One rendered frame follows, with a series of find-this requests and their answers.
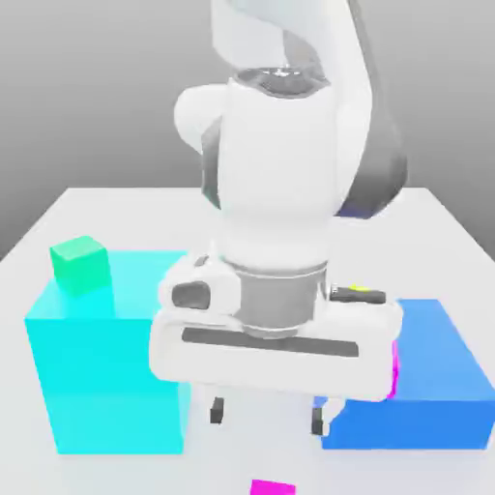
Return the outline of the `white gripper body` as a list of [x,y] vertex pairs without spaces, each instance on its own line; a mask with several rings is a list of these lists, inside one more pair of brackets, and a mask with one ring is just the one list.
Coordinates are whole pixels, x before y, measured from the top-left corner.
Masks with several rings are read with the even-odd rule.
[[150,333],[149,362],[161,380],[378,402],[393,383],[396,302],[327,302],[294,337],[244,333],[232,317],[162,309]]

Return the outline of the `small magenta cube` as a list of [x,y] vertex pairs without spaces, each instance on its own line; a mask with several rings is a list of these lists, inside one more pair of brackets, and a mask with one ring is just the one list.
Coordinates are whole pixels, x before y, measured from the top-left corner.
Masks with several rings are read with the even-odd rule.
[[296,495],[296,486],[272,480],[253,480],[249,495]]

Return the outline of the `small green cube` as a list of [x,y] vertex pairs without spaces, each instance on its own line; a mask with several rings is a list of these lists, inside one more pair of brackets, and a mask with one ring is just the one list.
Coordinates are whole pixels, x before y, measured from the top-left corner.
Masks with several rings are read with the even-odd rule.
[[55,279],[72,296],[111,285],[106,248],[90,236],[81,236],[49,249]]

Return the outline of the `large blue box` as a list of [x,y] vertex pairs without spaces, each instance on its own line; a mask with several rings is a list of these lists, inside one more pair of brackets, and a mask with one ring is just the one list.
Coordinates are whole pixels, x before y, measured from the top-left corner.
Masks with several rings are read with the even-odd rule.
[[495,388],[437,300],[400,300],[396,393],[349,400],[322,438],[325,450],[483,450]]

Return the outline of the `large cyan box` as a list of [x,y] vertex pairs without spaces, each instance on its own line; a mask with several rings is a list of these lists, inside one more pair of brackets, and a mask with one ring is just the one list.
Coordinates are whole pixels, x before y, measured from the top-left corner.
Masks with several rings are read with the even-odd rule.
[[180,454],[190,388],[149,367],[158,286],[180,250],[109,254],[111,283],[72,297],[50,280],[25,316],[61,454]]

